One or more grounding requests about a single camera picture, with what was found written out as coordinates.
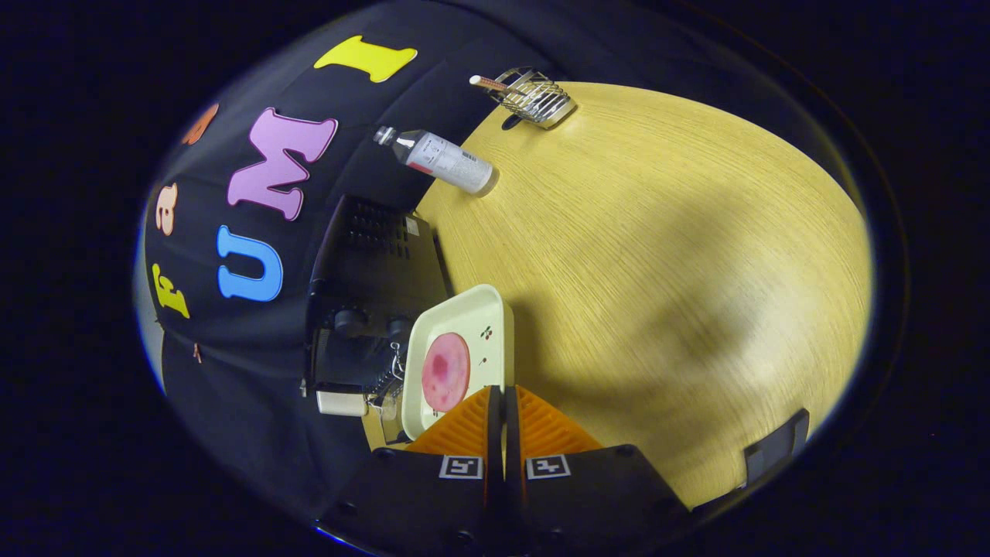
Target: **blue letter u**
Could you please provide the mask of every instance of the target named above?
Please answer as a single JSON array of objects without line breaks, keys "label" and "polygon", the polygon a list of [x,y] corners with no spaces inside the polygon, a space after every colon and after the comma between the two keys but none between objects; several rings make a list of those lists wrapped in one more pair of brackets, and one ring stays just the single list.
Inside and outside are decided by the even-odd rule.
[{"label": "blue letter u", "polygon": [[278,252],[254,238],[231,234],[227,225],[221,225],[217,231],[217,253],[225,258],[231,252],[261,261],[264,274],[261,278],[242,277],[231,273],[226,265],[221,265],[217,271],[220,293],[224,297],[239,296],[255,301],[275,299],[282,289],[282,260]]}]

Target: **white plastic tray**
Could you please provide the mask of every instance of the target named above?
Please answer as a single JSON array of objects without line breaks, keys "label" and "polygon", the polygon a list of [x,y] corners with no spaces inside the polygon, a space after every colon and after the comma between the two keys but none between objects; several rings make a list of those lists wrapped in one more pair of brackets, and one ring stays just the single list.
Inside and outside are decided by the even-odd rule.
[{"label": "white plastic tray", "polygon": [[409,336],[402,399],[402,427],[416,439],[444,413],[423,397],[423,363],[434,340],[457,333],[467,343],[471,361],[464,398],[497,385],[504,391],[515,380],[515,323],[512,308],[491,284],[479,284],[420,314]]}]

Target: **bottle cap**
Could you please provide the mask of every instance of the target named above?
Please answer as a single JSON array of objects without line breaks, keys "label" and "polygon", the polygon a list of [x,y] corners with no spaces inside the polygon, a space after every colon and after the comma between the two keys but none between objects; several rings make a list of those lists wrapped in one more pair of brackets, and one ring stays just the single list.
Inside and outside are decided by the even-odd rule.
[{"label": "bottle cap", "polygon": [[382,126],[374,133],[374,142],[378,145],[386,145],[395,137],[395,128]]}]

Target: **bottle label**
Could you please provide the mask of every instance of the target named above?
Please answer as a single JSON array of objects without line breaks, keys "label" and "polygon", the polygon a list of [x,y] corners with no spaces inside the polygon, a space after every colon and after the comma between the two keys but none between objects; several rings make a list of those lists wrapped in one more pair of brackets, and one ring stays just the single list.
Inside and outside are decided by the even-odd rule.
[{"label": "bottle label", "polygon": [[477,193],[492,175],[490,163],[430,133],[417,142],[406,165],[456,185],[468,193]]}]

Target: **purple letter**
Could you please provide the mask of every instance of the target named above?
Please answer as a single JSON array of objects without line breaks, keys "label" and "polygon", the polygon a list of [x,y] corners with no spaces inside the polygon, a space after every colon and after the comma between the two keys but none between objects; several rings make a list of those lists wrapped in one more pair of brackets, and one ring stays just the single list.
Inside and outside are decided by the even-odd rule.
[{"label": "purple letter", "polygon": [[307,163],[314,163],[330,146],[337,131],[337,120],[307,122],[285,118],[267,108],[250,129],[250,141],[264,161],[241,168],[231,176],[227,202],[251,201],[282,211],[285,220],[295,220],[303,206],[303,191],[274,189],[276,185],[309,179],[309,173],[288,156],[286,151],[301,153]]}]

